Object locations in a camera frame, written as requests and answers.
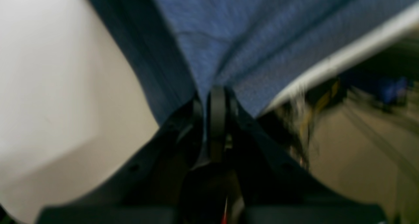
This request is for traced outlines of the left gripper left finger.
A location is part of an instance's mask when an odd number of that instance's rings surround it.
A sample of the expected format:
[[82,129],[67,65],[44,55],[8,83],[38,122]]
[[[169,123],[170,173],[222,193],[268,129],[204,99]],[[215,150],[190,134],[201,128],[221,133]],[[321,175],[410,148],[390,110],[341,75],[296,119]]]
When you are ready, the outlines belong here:
[[176,224],[184,178],[198,160],[203,109],[194,97],[103,184],[66,205],[45,208],[38,224]]

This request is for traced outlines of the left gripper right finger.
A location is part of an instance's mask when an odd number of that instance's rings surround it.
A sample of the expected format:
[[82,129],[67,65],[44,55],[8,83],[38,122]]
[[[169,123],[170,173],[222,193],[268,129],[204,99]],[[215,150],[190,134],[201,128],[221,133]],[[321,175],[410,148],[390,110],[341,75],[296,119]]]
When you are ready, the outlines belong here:
[[208,95],[208,153],[235,171],[246,224],[387,223],[378,205],[350,200],[315,179],[297,136],[277,115],[253,118],[224,87]]

